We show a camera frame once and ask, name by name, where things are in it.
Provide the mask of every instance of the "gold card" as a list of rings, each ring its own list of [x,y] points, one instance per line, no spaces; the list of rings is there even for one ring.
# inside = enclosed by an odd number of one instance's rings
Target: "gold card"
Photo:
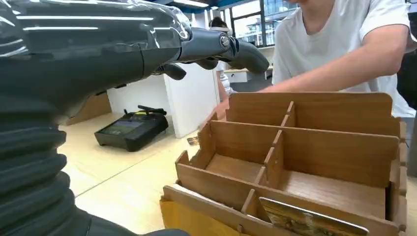
[[[364,227],[286,203],[260,197],[274,226],[302,236],[365,236]]]

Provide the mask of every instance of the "person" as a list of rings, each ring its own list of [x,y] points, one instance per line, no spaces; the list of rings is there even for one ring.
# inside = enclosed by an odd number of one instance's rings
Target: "person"
[[[210,24],[210,30],[222,31],[230,33],[227,24],[218,16],[214,17]],[[220,101],[226,100],[230,94],[235,93],[232,87],[230,87],[229,78],[224,74],[226,65],[224,62],[219,61],[217,64],[216,75],[217,75],[217,84],[219,89]]]
[[[299,8],[275,31],[272,86],[260,92],[384,92],[392,115],[415,117],[397,91],[405,52],[416,49],[404,0],[287,0]],[[216,107],[224,116],[228,101]]]

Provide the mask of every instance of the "glass window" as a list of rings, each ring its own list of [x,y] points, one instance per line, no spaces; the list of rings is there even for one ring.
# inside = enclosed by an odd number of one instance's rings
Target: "glass window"
[[[261,15],[250,16],[235,20],[236,38],[252,43],[255,46],[262,46]]]
[[[266,45],[275,44],[275,29],[282,19],[290,15],[298,5],[284,0],[264,0]]]
[[[233,18],[261,11],[259,0],[232,7]]]

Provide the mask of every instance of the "robotic arm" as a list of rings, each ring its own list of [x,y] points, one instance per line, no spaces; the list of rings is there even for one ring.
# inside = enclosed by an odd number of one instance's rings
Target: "robotic arm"
[[[74,204],[58,123],[84,101],[175,63],[264,72],[251,44],[139,0],[0,0],[0,235],[135,235]],[[179,231],[149,235],[184,235]]]

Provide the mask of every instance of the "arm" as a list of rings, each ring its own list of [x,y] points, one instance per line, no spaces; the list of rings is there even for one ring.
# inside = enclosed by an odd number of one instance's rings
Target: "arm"
[[[219,96],[220,96],[220,101],[224,101],[226,100],[229,96],[226,93],[226,89],[224,88],[223,84],[221,83],[220,80],[220,73],[221,71],[216,71],[216,76],[217,76],[217,86],[219,88]]]
[[[261,92],[339,91],[371,79],[395,74],[405,52],[409,29],[383,26],[369,32],[363,46],[317,69]]]

